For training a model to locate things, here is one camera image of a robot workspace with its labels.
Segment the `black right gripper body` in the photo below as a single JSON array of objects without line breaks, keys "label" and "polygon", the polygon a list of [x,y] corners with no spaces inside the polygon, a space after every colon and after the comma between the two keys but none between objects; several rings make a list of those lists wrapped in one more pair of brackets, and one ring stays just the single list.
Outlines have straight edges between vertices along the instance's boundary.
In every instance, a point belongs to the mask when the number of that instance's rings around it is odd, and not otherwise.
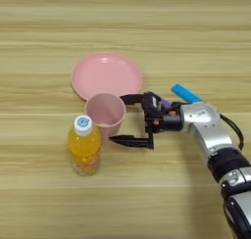
[{"label": "black right gripper body", "polygon": [[155,133],[182,130],[180,107],[180,102],[171,102],[168,108],[162,102],[144,105],[145,132],[148,134],[149,149],[154,148]]}]

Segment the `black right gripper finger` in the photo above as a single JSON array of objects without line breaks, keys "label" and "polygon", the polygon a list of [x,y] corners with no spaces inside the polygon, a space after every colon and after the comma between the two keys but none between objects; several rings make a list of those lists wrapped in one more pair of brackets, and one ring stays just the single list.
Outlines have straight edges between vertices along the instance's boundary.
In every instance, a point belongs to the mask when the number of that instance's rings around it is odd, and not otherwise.
[{"label": "black right gripper finger", "polygon": [[149,140],[147,138],[136,138],[133,135],[116,135],[110,137],[110,140],[127,147],[148,148]]},{"label": "black right gripper finger", "polygon": [[126,105],[140,104],[142,102],[142,94],[127,94],[121,96],[121,99]]}]

